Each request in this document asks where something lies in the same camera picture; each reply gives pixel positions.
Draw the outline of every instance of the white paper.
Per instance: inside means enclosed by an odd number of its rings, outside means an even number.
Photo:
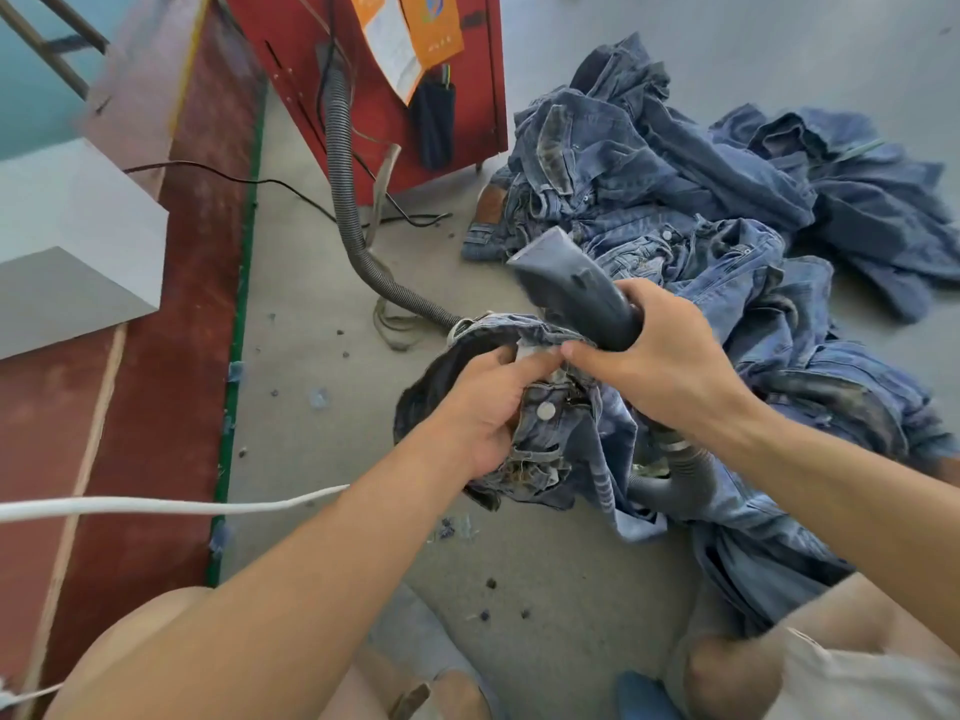
[[[363,32],[390,87],[403,103],[409,103],[423,68],[410,39],[401,0],[383,0],[383,6],[366,23]]]

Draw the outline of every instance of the person's left hand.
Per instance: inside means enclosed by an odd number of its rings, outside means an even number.
[[[521,406],[523,390],[546,379],[564,362],[560,351],[539,351],[514,361],[515,351],[500,346],[466,364],[450,392],[427,419],[441,439],[459,445],[469,460],[469,477],[495,470],[513,439],[507,426]]]

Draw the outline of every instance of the pile of jeans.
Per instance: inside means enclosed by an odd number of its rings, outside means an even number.
[[[958,452],[930,393],[837,331],[833,267],[788,257],[815,240],[869,277],[907,321],[930,285],[960,281],[938,165],[884,143],[858,114],[798,109],[768,120],[742,106],[709,128],[666,105],[669,78],[637,35],[594,50],[569,86],[516,115],[516,144],[492,186],[498,222],[474,223],[462,255],[499,260],[554,226],[612,278],[646,277],[696,303],[738,374],[775,410],[923,472]],[[535,316],[488,314],[397,406],[402,438],[450,390],[474,353],[580,338]],[[667,518],[690,526],[697,560],[763,631],[853,570],[766,494],[714,458],[708,505]],[[527,389],[510,457],[467,492],[570,508],[584,496],[627,540],[666,529],[630,499],[633,476],[661,475],[644,417],[612,388],[566,365]]]

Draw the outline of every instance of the green line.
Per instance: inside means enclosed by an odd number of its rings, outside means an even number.
[[[267,85],[261,82],[259,111],[256,122],[253,124],[253,142],[249,153],[249,179],[256,180],[260,176],[260,154],[263,148],[263,120],[267,107]],[[240,279],[237,284],[237,311],[233,319],[233,341],[230,344],[230,361],[243,359],[243,334],[247,323],[247,295],[250,290],[250,265],[254,256],[254,219],[257,216],[257,185],[246,186],[246,202],[244,203],[243,233],[240,244]],[[240,384],[227,384],[223,399],[223,421],[230,420],[236,424],[237,402],[240,399]],[[220,456],[217,459],[217,485],[213,490],[213,499],[218,503],[227,502],[227,494],[231,486],[231,463],[234,459],[234,429],[226,430],[220,439]],[[217,515],[210,522],[210,536],[217,527],[225,521],[222,515]],[[210,554],[210,563],[206,567],[206,584],[216,587],[220,584],[221,556]]]

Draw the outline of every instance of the red machine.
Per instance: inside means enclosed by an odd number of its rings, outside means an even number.
[[[351,0],[332,0],[334,35],[354,71],[353,126],[357,132],[383,142],[400,144],[402,154],[390,179],[390,191],[399,192],[449,172],[478,165],[507,151],[507,114],[504,99],[503,51],[500,38],[500,0],[456,0],[460,12],[463,51],[446,62],[450,83],[456,87],[453,160],[442,170],[421,165],[418,133],[410,112],[391,89],[364,39]],[[313,156],[327,170],[326,137],[317,117],[321,71],[318,43],[330,36],[329,0],[227,0],[270,82]],[[385,145],[353,134],[353,150],[376,172]],[[353,165],[358,205],[373,201],[373,180]]]

